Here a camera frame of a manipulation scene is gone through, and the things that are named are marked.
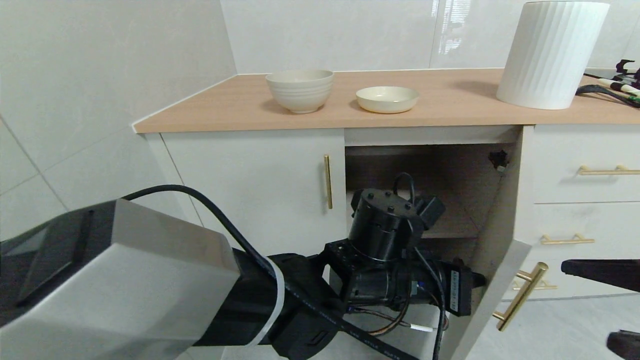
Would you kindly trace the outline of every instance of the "white drawer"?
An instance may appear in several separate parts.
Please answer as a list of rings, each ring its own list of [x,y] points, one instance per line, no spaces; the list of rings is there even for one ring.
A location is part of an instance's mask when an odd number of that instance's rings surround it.
[[[533,258],[640,258],[640,202],[536,204],[534,216],[539,242],[531,249]],[[580,240],[579,236],[585,243],[564,242]],[[549,240],[556,242],[544,244]]]
[[[549,270],[547,270],[542,281],[538,283],[534,291],[529,295],[529,299],[556,299],[572,297],[578,285],[584,280],[581,277],[566,275],[563,273],[562,270],[560,270],[560,266],[562,264],[562,261],[560,260],[534,259],[529,256],[522,264],[521,270],[530,272],[539,261],[547,264],[549,266]],[[518,293],[519,287],[523,286],[523,284],[523,280],[515,278],[507,292],[505,292],[503,299],[512,300]]]
[[[640,201],[640,173],[579,174],[582,166],[640,170],[640,126],[536,126],[534,138],[536,203]]]

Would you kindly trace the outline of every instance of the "wire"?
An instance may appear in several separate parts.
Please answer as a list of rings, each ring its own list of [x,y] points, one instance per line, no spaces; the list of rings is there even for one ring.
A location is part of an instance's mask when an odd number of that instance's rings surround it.
[[[375,311],[375,310],[371,310],[371,309],[365,309],[364,307],[351,307],[349,309],[350,313],[354,313],[354,314],[368,314],[368,315],[373,315],[373,316],[377,316],[379,318],[383,318],[389,321],[393,321],[396,318],[394,318],[391,315],[387,315],[385,313],[381,313],[380,311]],[[426,326],[421,326],[421,325],[417,325],[414,323],[408,323],[406,321],[400,321],[400,324],[398,324],[398,326],[401,327],[408,327],[410,329],[414,329],[414,330],[420,330],[420,331],[427,331],[430,332],[433,330],[433,328],[431,327],[426,327]]]
[[[424,256],[420,253],[417,247],[413,248],[415,252],[418,254],[418,257],[422,261],[422,264],[427,268],[433,279],[438,284],[438,290],[440,292],[440,318],[438,319],[438,331],[436,332],[436,340],[433,345],[433,358],[432,360],[438,360],[440,357],[440,345],[442,344],[442,334],[444,333],[445,327],[445,319],[447,317],[445,313],[445,299],[444,299],[444,286],[442,284],[442,272],[438,269],[438,274],[436,274],[435,270],[429,263],[424,259]]]
[[[413,181],[413,176],[410,174],[401,172],[396,176],[396,179],[394,180],[394,194],[398,194],[398,183],[400,183],[400,180],[403,177],[406,177],[407,180],[409,180],[409,201],[411,201],[411,205],[415,206],[415,182]]]
[[[122,197],[125,200],[134,200],[142,196],[146,196],[152,193],[157,192],[182,192],[186,193],[196,200],[200,201],[222,224],[222,226],[233,236],[234,239],[240,244],[240,246],[244,249],[244,251],[253,258],[253,260],[262,267],[263,271],[267,272],[271,277],[275,279],[275,273],[271,268],[269,262],[260,255],[260,253],[253,248],[253,246],[249,243],[249,241],[240,233],[240,231],[235,227],[235,225],[227,218],[227,216],[217,207],[211,200],[209,200],[205,195],[200,193],[199,191],[192,189],[188,186],[184,185],[158,185],[152,186],[150,188],[142,189],[140,191],[130,193],[125,197]],[[357,326],[353,325],[342,319],[341,317],[324,310],[314,299],[312,299],[306,292],[304,292],[298,285],[285,281],[285,288],[287,291],[296,297],[302,304],[307,306],[313,312],[315,312],[320,317],[324,318],[326,321],[332,323],[338,330],[344,331],[350,336],[356,338],[362,343],[368,345],[379,353],[387,356],[391,359],[395,360],[417,360],[416,357],[413,357],[402,350],[399,350],[396,347],[393,347],[389,344],[386,344],[384,341],[381,341],[374,336],[367,334],[362,329],[359,329]]]
[[[352,307],[350,309],[350,312],[354,313],[354,314],[368,314],[368,315],[373,315],[373,316],[377,316],[379,318],[383,318],[389,321],[395,321],[396,318],[394,318],[391,315],[387,315],[385,313],[381,313],[380,311],[375,311],[375,310],[371,310],[371,309],[365,309],[364,307]],[[410,324],[404,320],[401,320],[400,323],[398,324],[399,326],[402,327],[409,327]]]
[[[409,274],[411,274],[411,261],[409,258],[406,259],[406,266],[407,266],[407,271]],[[400,310],[400,313],[398,314],[398,316],[387,326],[382,327],[378,330],[374,330],[374,331],[369,331],[369,335],[372,336],[382,336],[385,334],[388,334],[390,332],[392,332],[397,326],[398,324],[400,324],[400,322],[403,321],[404,316],[406,315],[407,310],[409,310],[409,299],[411,298],[411,275],[407,276],[407,287],[406,287],[406,300],[404,301],[404,306],[403,308]]]

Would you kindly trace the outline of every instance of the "cream plate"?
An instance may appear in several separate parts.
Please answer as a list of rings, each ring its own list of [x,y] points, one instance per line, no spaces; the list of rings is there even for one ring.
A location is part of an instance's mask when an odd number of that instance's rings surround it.
[[[420,94],[399,86],[374,86],[356,92],[361,108],[375,113],[395,114],[411,110]]]

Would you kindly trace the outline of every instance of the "gold cabinet handle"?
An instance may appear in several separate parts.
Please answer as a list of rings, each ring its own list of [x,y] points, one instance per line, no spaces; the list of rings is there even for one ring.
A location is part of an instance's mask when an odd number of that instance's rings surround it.
[[[578,175],[640,175],[640,170],[630,170],[624,165],[618,165],[615,170],[591,170],[586,166],[581,166]]]
[[[533,290],[558,290],[557,285],[549,285],[546,280],[541,280],[540,282],[542,283],[542,286],[536,286]],[[515,286],[512,290],[520,291],[520,289],[522,289],[522,286],[520,286],[517,281],[514,281],[513,284]]]
[[[333,192],[331,190],[331,164],[329,155],[324,155],[324,181],[326,182],[326,204],[333,209]]]
[[[595,239],[585,239],[582,234],[576,234],[569,240],[551,240],[547,234],[544,234],[542,238],[543,240],[540,240],[542,245],[591,244],[596,242]]]
[[[516,297],[510,303],[507,311],[504,313],[500,313],[498,311],[493,313],[493,317],[500,320],[496,326],[499,331],[505,331],[507,329],[509,323],[511,323],[518,313],[518,310],[520,310],[522,305],[527,301],[529,295],[531,295],[535,287],[542,280],[542,277],[545,275],[547,270],[549,270],[549,266],[547,264],[538,263],[531,274],[524,271],[519,271],[516,274],[517,277],[525,281],[525,284],[520,288],[520,291],[518,291]]]

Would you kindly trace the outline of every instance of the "white cable tip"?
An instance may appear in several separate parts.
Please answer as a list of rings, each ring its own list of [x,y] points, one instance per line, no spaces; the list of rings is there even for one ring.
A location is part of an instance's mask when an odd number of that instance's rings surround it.
[[[424,332],[433,332],[432,327],[415,325],[414,323],[409,324],[413,330],[424,331]]]

